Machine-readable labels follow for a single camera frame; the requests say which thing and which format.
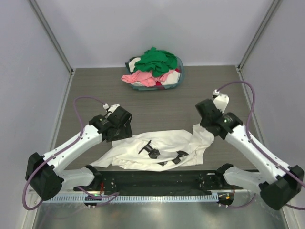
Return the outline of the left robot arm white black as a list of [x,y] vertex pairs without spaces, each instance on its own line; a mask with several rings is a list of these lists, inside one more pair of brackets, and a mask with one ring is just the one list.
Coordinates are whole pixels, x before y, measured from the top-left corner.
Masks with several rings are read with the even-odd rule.
[[81,131],[54,150],[29,157],[26,181],[43,200],[60,191],[77,187],[97,190],[102,175],[93,166],[67,170],[67,166],[87,150],[103,141],[112,142],[132,137],[132,114],[119,104],[110,106],[106,115],[94,116]]

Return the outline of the aluminium corner post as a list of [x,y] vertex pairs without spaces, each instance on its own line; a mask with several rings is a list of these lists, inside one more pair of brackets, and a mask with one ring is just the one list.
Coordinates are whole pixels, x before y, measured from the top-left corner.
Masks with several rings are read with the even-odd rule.
[[243,55],[240,63],[236,66],[237,71],[241,72],[243,67],[245,66],[248,58],[250,57],[251,53],[253,52],[255,46],[258,44],[260,38],[262,37],[265,29],[267,28],[268,24],[270,23],[272,17],[275,15],[277,9],[280,7],[282,0],[273,0],[271,5],[269,6],[266,14],[263,17],[258,29],[255,32],[254,37],[252,38],[245,54]]
[[64,66],[68,70],[69,74],[73,74],[73,68],[71,67],[66,55],[64,54],[59,42],[57,41],[49,23],[47,22],[42,10],[40,9],[36,0],[28,0],[29,5],[33,9],[36,17],[38,18],[39,22],[41,23],[44,31],[46,32],[47,36],[49,37],[53,47],[55,48],[56,52],[58,53],[61,61],[63,62]]

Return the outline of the white t-shirt robot print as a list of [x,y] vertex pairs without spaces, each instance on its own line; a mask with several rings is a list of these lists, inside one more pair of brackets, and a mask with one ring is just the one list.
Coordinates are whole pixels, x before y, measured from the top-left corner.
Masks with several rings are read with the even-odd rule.
[[165,171],[177,167],[203,164],[205,150],[214,142],[214,135],[199,124],[193,132],[167,130],[147,132],[113,141],[112,148],[93,167],[119,166],[123,169]]

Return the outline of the green t-shirt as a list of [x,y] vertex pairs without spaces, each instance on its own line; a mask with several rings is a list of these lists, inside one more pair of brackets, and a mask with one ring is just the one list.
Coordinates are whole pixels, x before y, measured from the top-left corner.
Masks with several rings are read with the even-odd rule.
[[157,78],[177,67],[178,61],[174,54],[152,47],[145,51],[140,60],[135,63],[134,71],[151,72],[152,76]]

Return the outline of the red t-shirt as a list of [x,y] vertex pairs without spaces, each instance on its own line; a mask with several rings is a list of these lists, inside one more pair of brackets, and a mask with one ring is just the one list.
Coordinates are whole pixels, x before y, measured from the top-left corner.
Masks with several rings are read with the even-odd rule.
[[181,73],[179,69],[169,70],[164,75],[155,78],[156,85],[169,86],[177,84],[180,79]]

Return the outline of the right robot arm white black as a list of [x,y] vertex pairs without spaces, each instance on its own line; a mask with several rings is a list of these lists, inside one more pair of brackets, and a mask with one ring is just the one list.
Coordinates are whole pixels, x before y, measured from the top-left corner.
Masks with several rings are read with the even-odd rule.
[[260,195],[266,205],[280,210],[301,191],[304,170],[276,157],[252,134],[247,133],[245,125],[235,114],[224,114],[217,105],[217,99],[205,99],[196,104],[201,117],[200,125],[238,149],[259,173],[225,164],[217,171],[214,178],[216,185],[222,189],[232,185],[250,190]]

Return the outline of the pink t-shirt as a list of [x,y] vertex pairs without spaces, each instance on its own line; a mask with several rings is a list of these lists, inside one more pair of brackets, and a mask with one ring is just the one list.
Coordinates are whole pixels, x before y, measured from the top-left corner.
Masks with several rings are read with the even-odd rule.
[[157,82],[164,82],[168,75],[171,74],[173,70],[169,70],[167,73],[159,77],[154,77],[153,72],[142,72],[140,70],[134,72],[133,74],[123,75],[121,80],[125,83],[134,84],[136,86],[155,86]]

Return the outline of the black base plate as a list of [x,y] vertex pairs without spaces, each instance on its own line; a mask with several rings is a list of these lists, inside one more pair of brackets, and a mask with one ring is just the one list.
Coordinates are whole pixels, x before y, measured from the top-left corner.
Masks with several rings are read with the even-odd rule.
[[119,192],[161,191],[175,192],[180,187],[183,191],[226,190],[237,189],[239,186],[227,184],[218,177],[214,170],[169,170],[164,172],[150,171],[98,171],[97,179],[88,186],[81,186],[86,191],[103,190],[105,194]]

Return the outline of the left aluminium corner post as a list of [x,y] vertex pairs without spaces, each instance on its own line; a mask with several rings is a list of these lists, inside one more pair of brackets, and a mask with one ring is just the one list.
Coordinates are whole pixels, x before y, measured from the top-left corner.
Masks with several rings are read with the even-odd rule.
[[73,74],[73,68],[71,67],[66,55],[64,54],[59,42],[57,41],[49,23],[47,22],[42,10],[40,9],[36,0],[28,0],[29,5],[33,9],[36,17],[38,18],[39,22],[41,23],[44,31],[46,32],[47,36],[49,37],[53,47],[55,48],[56,52],[58,53],[61,61],[63,62],[64,66],[68,70],[69,74]]

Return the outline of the right aluminium corner post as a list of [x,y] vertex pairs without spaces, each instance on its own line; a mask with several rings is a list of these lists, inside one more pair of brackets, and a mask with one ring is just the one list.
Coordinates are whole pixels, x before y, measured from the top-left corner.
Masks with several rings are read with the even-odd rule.
[[245,66],[248,58],[250,57],[251,53],[253,52],[255,46],[258,44],[260,38],[262,37],[265,29],[267,28],[268,24],[270,23],[272,17],[275,15],[277,9],[280,7],[282,0],[273,0],[271,5],[269,6],[266,14],[263,17],[258,29],[255,32],[254,37],[252,38],[245,54],[243,55],[240,63],[236,66],[237,71],[241,72],[243,67]]

